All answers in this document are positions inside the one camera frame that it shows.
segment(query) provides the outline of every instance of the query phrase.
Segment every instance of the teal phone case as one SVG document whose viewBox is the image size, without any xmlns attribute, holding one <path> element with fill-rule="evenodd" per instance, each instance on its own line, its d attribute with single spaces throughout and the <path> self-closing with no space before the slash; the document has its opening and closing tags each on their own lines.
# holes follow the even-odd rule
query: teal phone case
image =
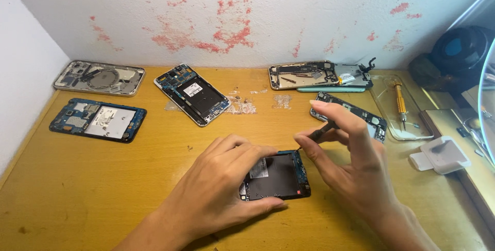
<svg viewBox="0 0 495 251">
<path fill-rule="evenodd" d="M 300 87 L 298 92 L 364 92 L 366 89 L 363 87 L 338 87 L 338 86 L 310 86 Z"/>
</svg>

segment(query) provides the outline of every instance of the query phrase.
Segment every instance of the white plastic holder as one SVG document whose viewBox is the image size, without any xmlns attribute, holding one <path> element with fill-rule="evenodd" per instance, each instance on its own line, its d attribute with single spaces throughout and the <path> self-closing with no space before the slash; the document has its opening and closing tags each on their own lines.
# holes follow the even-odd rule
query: white plastic holder
<svg viewBox="0 0 495 251">
<path fill-rule="evenodd" d="M 450 136 L 427 142 L 420 149 L 421 152 L 409 155 L 420 171 L 434 169 L 437 174 L 445 175 L 471 165 L 466 154 Z"/>
</svg>

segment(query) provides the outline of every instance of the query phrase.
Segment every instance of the hand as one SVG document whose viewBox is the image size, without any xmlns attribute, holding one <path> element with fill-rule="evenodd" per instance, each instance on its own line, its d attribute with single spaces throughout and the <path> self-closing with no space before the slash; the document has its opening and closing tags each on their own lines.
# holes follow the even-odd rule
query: hand
<svg viewBox="0 0 495 251">
<path fill-rule="evenodd" d="M 410 208 L 393 192 L 383 145 L 370 138 L 367 123 L 339 104 L 310 101 L 313 109 L 335 121 L 319 142 L 339 141 L 350 152 L 349 165 L 336 165 L 307 135 L 316 128 L 294 135 L 328 186 L 374 229 L 391 250 L 439 250 Z"/>
<path fill-rule="evenodd" d="M 316 128 L 294 135 L 325 183 L 368 223 L 376 223 L 391 211 L 400 209 L 387 172 L 385 148 L 370 138 L 367 123 L 339 104 L 314 101 L 312 105 L 341 128 L 326 132 L 319 142 L 339 141 L 350 151 L 351 163 L 338 166 L 318 143 L 307 137 Z"/>
<path fill-rule="evenodd" d="M 115 250 L 180 250 L 191 241 L 244 223 L 283 200 L 242 201 L 239 186 L 256 162 L 277 153 L 231 134 L 201 153 L 159 208 L 147 216 Z"/>
</svg>

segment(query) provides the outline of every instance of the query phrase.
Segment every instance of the yellow desk surface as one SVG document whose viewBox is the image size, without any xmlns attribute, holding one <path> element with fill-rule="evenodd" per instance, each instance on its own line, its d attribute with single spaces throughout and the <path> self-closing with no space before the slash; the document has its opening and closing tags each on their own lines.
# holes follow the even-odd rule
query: yellow desk surface
<svg viewBox="0 0 495 251">
<path fill-rule="evenodd" d="M 183 112 L 164 110 L 169 100 L 153 84 L 153 78 L 167 68 L 146 70 L 135 97 L 55 93 L 51 106 L 4 174 L 0 249 L 111 249 L 162 202 L 217 136 L 236 133 L 253 143 L 295 149 L 298 145 L 292 134 L 320 123 L 309 115 L 308 101 L 315 93 L 271 90 L 266 70 L 198 69 L 225 95 L 239 96 L 241 103 L 246 100 L 256 108 L 256 114 L 226 113 L 200 128 Z M 380 114 L 368 91 L 335 96 Z M 148 114 L 130 144 L 50 132 L 50 121 L 74 97 L 145 108 Z M 279 102 L 289 98 L 287 106 Z M 495 249 L 485 223 L 455 176 L 418 172 L 409 163 L 409 154 L 419 151 L 423 143 L 399 142 L 387 133 L 389 171 L 400 201 L 414 210 L 442 250 Z M 337 162 L 349 161 L 346 148 L 338 143 L 325 143 L 323 147 Z M 304 155 L 303 162 L 311 197 L 289 200 L 287 210 L 215 233 L 188 248 L 385 249 L 359 219 L 337 204 L 332 190 Z"/>
</svg>

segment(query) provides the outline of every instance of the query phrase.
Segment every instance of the screwdriver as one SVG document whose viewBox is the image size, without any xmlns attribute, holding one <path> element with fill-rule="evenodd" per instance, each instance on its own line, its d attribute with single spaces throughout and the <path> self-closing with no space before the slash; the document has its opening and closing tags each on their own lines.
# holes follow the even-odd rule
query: screwdriver
<svg viewBox="0 0 495 251">
<path fill-rule="evenodd" d="M 393 87 L 395 88 L 395 92 L 397 93 L 397 109 L 399 110 L 399 118 L 400 121 L 402 121 L 402 124 L 404 125 L 404 131 L 405 131 L 405 104 L 404 104 L 404 98 L 402 97 L 402 83 L 401 82 L 395 82 L 393 83 Z"/>
<path fill-rule="evenodd" d="M 330 130 L 332 128 L 333 129 L 340 129 L 340 127 L 337 126 L 335 121 L 328 120 L 328 123 L 325 124 L 324 127 L 322 127 L 321 129 L 317 129 L 317 130 L 313 131 L 313 133 L 309 134 L 308 138 L 310 138 L 311 140 L 314 140 L 316 142 L 317 140 L 319 140 L 321 138 L 321 136 L 323 134 L 325 134 L 328 130 Z"/>
</svg>

